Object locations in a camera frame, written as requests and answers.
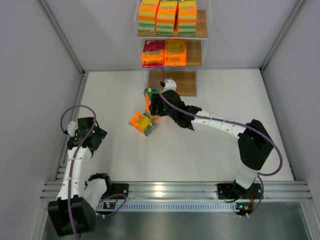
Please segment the pink Scrub Mommy box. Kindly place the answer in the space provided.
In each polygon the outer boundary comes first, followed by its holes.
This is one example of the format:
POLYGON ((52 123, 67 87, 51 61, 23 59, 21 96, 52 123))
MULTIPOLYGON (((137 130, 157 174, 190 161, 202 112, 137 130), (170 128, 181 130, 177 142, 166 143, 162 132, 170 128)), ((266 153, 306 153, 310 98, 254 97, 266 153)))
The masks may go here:
POLYGON ((165 40, 146 40, 141 55, 143 68, 164 66, 165 40))

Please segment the clear acrylic shelf unit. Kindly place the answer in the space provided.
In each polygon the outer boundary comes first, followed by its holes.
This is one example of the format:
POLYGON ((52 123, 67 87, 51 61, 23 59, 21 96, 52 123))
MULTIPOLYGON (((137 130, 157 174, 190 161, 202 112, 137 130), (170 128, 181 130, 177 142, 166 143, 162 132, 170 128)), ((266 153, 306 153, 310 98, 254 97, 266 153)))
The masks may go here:
POLYGON ((146 87, 173 79, 182 96, 197 95, 212 23, 209 0, 139 0, 134 24, 146 87))

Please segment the orange Scrub Daddy box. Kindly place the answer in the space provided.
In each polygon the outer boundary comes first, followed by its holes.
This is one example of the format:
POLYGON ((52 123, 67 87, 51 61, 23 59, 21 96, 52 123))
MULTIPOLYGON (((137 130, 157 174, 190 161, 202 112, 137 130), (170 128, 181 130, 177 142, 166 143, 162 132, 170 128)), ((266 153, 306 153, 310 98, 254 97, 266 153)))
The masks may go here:
POLYGON ((185 66, 187 63, 187 40, 166 39, 164 45, 165 66, 185 66))

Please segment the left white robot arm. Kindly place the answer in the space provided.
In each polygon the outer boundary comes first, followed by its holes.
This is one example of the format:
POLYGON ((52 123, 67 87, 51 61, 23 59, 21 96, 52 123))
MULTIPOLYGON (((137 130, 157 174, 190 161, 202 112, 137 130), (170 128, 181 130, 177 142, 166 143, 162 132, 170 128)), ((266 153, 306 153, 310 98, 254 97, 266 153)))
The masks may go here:
POLYGON ((66 133, 70 138, 65 174, 59 193, 47 210, 58 236, 78 238, 95 229, 96 207, 109 187, 109 175, 90 173, 89 167, 107 132, 94 117, 83 117, 70 122, 66 133))

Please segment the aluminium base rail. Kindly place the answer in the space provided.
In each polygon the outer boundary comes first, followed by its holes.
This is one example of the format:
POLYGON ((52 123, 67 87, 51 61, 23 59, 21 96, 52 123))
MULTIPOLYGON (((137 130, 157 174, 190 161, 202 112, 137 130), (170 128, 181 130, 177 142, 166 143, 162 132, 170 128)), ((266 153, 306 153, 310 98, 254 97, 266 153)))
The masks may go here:
POLYGON ((121 212, 250 212, 259 201, 300 203, 313 200, 310 189, 301 181, 256 181, 248 193, 238 195, 230 182, 114 182, 106 187, 96 179, 80 189, 75 182, 46 182, 40 199, 85 198, 101 214, 121 212))

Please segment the orange yellow sponge pack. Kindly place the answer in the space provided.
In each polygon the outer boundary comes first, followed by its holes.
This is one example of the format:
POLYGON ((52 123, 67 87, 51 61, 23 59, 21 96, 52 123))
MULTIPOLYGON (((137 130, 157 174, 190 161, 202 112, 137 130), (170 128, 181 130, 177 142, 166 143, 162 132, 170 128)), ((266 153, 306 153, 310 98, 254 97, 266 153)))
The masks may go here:
POLYGON ((155 123, 141 112, 137 112, 129 121, 129 124, 144 136, 148 136, 154 129, 155 123))

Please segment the orange sponge box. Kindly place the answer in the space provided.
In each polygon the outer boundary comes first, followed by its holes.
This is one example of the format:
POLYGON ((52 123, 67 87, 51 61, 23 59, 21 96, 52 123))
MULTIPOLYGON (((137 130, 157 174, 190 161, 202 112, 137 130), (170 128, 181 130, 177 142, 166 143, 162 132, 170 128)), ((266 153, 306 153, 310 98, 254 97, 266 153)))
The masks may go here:
POLYGON ((177 31, 179 35, 194 35, 197 29, 197 1, 179 0, 177 31))

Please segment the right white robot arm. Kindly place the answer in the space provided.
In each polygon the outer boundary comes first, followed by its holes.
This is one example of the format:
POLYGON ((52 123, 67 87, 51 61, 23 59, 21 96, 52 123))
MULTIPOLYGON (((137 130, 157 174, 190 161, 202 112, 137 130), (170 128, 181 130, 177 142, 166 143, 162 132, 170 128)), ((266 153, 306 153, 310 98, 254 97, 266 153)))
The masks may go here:
POLYGON ((149 112, 152 116, 168 116, 179 127, 191 131, 206 132, 234 142, 241 160, 240 170, 224 194, 228 200, 243 198, 249 191, 274 146, 263 124, 256 119, 249 123, 228 123, 204 111, 186 105, 174 90, 149 94, 149 112))

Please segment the orange sponge pack label side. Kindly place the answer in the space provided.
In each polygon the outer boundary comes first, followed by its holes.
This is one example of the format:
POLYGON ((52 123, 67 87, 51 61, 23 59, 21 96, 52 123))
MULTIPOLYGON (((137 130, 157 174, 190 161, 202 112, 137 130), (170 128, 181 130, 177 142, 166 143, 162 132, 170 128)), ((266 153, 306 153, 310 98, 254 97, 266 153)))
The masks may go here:
POLYGON ((142 0, 138 8, 139 32, 154 32, 156 30, 156 16, 158 12, 159 0, 142 0))

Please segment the small green orange sponge pack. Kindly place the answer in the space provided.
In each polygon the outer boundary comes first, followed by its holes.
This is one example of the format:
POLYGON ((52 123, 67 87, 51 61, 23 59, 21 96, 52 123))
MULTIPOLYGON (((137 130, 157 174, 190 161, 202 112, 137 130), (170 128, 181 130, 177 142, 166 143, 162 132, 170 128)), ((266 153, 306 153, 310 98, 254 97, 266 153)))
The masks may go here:
POLYGON ((155 121, 160 118, 160 116, 158 116, 158 115, 152 115, 148 106, 145 106, 144 114, 152 121, 155 121))

